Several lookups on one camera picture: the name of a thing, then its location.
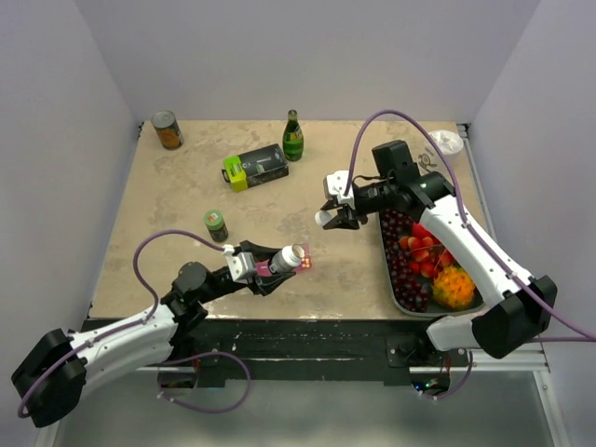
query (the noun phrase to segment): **beige table surface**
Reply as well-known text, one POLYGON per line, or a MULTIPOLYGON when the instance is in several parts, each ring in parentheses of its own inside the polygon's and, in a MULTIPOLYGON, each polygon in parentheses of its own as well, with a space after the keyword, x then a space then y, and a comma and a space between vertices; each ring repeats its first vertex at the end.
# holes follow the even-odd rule
MULTIPOLYGON (((282 247, 308 242, 313 267, 286 281, 269 296, 248 290, 206 305, 210 318, 410 318, 390 298, 378 223, 372 218, 359 231, 319 228, 315 212, 325 202, 325 175, 347 169, 360 121, 301 121, 305 154, 291 163, 290 176, 234 193, 225 183, 223 160, 267 144, 281 143, 283 121, 181 121, 184 145, 161 147, 147 121, 143 125, 127 187, 103 265, 90 316, 121 318, 152 301, 132 272, 138 244, 156 231, 179 228, 209 237, 203 214, 222 211, 230 238, 282 247)), ((423 123, 426 130, 456 130, 454 123, 423 123)), ((372 123, 362 139, 356 174, 376 175, 371 149, 406 141, 414 159, 424 139, 400 121, 372 123)), ((464 200, 484 225, 469 160, 454 163, 464 200)), ((209 269, 225 265, 222 255, 182 236, 157 239, 143 251, 140 269, 160 296, 169 291, 181 265, 200 261, 209 269)))

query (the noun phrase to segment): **yellow fruit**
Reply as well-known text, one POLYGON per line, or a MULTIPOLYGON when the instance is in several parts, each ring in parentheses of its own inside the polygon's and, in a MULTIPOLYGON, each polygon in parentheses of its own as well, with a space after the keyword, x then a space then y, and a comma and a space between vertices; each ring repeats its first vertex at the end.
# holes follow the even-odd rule
POLYGON ((474 301, 476 285, 461 267, 445 267, 432 285, 433 299, 452 310, 466 310, 474 301))

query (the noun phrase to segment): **green box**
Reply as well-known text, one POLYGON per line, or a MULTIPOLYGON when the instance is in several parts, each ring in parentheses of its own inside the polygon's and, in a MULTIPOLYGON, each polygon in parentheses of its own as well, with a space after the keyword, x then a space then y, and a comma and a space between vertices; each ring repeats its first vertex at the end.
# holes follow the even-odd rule
POLYGON ((279 144, 271 144, 239 156, 229 156, 223 161, 223 167, 223 179, 237 193, 290 173, 279 144))

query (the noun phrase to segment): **bottle cap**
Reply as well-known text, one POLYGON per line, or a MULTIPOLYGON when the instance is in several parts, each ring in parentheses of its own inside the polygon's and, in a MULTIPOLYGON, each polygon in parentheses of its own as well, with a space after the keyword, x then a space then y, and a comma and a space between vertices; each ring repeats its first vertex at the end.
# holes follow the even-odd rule
POLYGON ((218 210, 209 210, 205 213, 205 225, 211 231, 219 230, 224 226, 224 216, 218 210))

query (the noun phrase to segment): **small jar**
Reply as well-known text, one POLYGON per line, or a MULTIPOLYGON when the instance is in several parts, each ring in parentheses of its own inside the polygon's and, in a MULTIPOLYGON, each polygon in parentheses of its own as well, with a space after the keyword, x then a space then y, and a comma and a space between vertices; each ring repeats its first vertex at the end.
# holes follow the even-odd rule
POLYGON ((215 242, 224 242, 227 239, 227 227, 225 226, 224 216, 220 211, 207 211, 205 213, 205 226, 209 230, 211 239, 215 242))
POLYGON ((269 271, 273 274, 291 272, 305 258, 305 249, 299 245, 287 245, 269 262, 269 271))

